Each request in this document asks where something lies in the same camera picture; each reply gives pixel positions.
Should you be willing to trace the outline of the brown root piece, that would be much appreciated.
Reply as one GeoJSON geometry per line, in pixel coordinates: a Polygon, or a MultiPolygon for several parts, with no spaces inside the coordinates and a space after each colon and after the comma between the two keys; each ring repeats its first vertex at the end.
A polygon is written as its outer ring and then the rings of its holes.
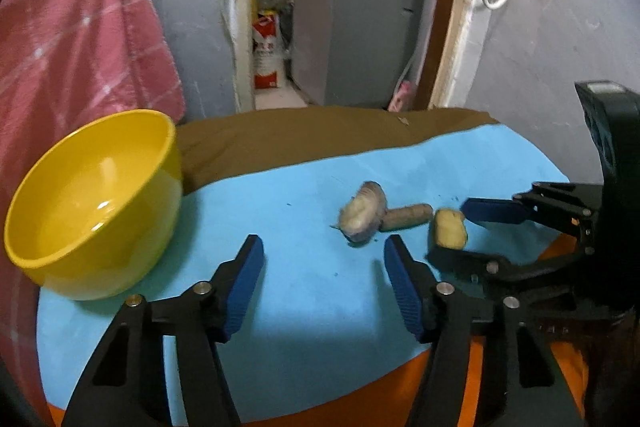
{"type": "Polygon", "coordinates": [[[434,210],[428,204],[416,204],[386,211],[378,229],[381,232],[393,232],[425,225],[431,221],[434,210]]]}

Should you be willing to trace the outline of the yellow potato piece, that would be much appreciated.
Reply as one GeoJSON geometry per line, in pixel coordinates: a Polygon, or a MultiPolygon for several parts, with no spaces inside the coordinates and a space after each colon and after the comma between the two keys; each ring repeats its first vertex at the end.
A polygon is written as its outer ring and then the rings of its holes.
{"type": "Polygon", "coordinates": [[[461,251],[468,243],[464,214],[455,209],[440,208],[433,222],[434,242],[439,247],[461,251]]]}

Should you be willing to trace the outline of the light blue cloth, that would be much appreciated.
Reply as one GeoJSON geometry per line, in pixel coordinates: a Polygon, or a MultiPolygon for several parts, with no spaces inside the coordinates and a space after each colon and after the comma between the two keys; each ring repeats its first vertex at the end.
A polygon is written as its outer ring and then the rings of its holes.
{"type": "Polygon", "coordinates": [[[298,413],[425,352],[402,323],[384,236],[355,247],[337,230],[338,210],[363,182],[380,184],[394,207],[459,208],[470,197],[508,198],[561,179],[541,150],[502,124],[236,176],[183,199],[167,251],[136,291],[177,296],[258,235],[265,268],[220,358],[244,423],[298,413]]]}

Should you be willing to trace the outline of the pale peeled vegetable chunk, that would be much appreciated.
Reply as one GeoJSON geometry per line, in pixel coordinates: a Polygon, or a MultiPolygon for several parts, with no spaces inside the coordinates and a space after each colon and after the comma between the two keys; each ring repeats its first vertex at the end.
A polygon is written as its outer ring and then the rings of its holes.
{"type": "Polygon", "coordinates": [[[387,199],[382,186],[364,182],[355,196],[338,214],[337,228],[350,243],[366,243],[380,227],[387,211],[387,199]]]}

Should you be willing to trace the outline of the pink checked cloth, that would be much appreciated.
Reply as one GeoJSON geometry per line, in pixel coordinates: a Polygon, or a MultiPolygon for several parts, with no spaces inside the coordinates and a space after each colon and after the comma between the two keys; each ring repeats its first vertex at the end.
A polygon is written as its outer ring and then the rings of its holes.
{"type": "Polygon", "coordinates": [[[8,228],[29,170],[58,141],[97,119],[152,109],[186,117],[177,66],[152,0],[1,0],[1,368],[41,426],[56,426],[36,347],[40,282],[50,248],[27,206],[8,228]]]}

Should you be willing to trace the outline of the grey refrigerator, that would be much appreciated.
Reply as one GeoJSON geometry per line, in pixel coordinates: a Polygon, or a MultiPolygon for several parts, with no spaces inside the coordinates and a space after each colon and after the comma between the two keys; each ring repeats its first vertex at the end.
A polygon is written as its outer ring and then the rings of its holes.
{"type": "Polygon", "coordinates": [[[423,5],[294,0],[294,83],[314,105],[387,106],[416,49],[423,5]]]}

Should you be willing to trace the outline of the yellow plastic bowl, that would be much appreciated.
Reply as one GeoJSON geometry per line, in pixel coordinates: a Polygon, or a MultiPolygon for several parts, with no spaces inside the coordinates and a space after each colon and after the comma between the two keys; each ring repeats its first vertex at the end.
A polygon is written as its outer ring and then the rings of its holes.
{"type": "Polygon", "coordinates": [[[158,110],[127,110],[67,135],[32,166],[9,205],[4,248],[48,291],[112,297],[160,260],[181,199],[176,125],[158,110]]]}

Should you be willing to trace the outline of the orange cloth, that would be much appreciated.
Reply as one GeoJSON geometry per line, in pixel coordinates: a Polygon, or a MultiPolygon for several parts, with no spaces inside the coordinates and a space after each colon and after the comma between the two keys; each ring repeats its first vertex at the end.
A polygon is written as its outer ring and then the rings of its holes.
{"type": "MultiPolygon", "coordinates": [[[[576,239],[561,234],[539,256],[539,259],[546,260],[568,255],[570,249],[575,246],[576,239]]],[[[553,341],[550,348],[567,381],[580,416],[584,417],[588,365],[582,352],[566,341],[553,341]]],[[[477,400],[480,396],[483,349],[484,340],[474,337],[458,426],[473,426],[477,400]]],[[[377,381],[344,397],[298,413],[249,421],[242,426],[403,426],[408,419],[429,355],[430,351],[427,350],[377,381]]],[[[50,403],[47,391],[46,396],[53,425],[61,426],[65,409],[57,407],[56,403],[50,403]]]]}

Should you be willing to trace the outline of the red white sack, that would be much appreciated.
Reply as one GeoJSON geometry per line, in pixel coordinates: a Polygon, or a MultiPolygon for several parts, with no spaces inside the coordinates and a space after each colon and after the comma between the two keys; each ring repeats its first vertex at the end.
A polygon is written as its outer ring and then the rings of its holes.
{"type": "Polygon", "coordinates": [[[253,27],[254,87],[256,90],[280,88],[285,80],[282,39],[276,12],[258,14],[253,27]]]}

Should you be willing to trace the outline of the brown cloth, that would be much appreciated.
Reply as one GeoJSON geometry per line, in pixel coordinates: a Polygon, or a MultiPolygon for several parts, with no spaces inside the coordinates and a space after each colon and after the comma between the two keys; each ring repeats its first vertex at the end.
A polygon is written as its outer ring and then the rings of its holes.
{"type": "Polygon", "coordinates": [[[183,193],[247,173],[410,146],[496,122],[466,108],[396,114],[338,106],[254,110],[193,121],[177,128],[183,193]]]}

